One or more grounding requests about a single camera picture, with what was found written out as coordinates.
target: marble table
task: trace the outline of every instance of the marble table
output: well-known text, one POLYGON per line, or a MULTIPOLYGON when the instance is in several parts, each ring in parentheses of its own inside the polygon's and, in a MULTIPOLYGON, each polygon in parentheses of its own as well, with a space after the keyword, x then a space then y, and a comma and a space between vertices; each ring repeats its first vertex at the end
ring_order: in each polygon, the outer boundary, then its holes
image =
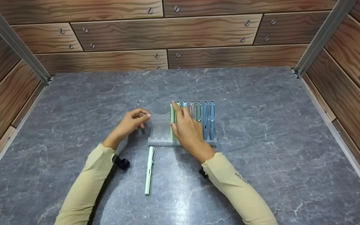
MULTIPOLYGON (((129 109, 215 101, 217 151, 280 225, 360 225, 360 179, 287 67, 58 74, 0 162, 0 225, 53 224, 87 155, 129 109)), ((242 224, 181 147, 157 147, 144 195, 148 132, 106 182, 93 224, 242 224)))

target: forearm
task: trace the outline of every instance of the forearm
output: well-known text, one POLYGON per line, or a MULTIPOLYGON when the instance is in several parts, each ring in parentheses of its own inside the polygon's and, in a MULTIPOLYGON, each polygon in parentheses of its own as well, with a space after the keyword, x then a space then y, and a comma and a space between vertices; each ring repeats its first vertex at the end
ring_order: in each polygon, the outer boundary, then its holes
POLYGON ((112 168, 115 151, 99 144, 89 154, 80 175, 70 188, 55 225, 86 225, 95 200, 112 168))
POLYGON ((241 175, 221 153, 202 164, 211 182, 229 199, 247 225, 277 225, 263 198, 243 181, 241 175))

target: light blue fountain pen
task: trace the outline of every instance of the light blue fountain pen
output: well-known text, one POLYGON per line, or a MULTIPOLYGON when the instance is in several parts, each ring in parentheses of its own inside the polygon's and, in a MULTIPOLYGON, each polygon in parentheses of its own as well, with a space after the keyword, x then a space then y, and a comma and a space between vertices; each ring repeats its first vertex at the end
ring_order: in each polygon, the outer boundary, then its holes
POLYGON ((208 120, 208 115, 207 115, 207 101, 204 101, 204 107, 203 107, 203 113, 202 113, 202 131, 204 134, 204 140, 207 140, 207 120, 208 120))
POLYGON ((215 103, 210 102, 210 129, 209 129, 209 139, 213 140, 215 138, 215 103))

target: right hand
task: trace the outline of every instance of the right hand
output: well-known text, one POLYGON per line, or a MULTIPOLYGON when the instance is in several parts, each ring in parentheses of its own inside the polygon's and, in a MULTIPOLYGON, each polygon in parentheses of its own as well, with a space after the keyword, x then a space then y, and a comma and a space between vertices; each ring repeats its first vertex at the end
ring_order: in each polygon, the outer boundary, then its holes
POLYGON ((176 115, 176 123, 170 123, 173 133, 180 144, 200 163, 213 158, 215 151, 204 141, 202 125, 191 118, 188 107, 180 108, 176 102, 171 102, 176 115))

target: pen stand slot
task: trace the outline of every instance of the pen stand slot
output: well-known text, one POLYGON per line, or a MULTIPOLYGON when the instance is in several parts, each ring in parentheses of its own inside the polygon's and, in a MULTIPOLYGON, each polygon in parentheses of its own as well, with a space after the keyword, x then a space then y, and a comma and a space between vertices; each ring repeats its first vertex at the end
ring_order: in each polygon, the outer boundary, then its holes
MULTIPOLYGON (((150 146, 180 146, 180 143, 173 135, 173 139, 171 139, 170 135, 170 115, 153 115, 151 118, 151 134, 148 138, 148 145, 150 146)), ((214 138, 210 140, 209 134, 206 143, 211 146, 216 146, 217 139, 214 138)))

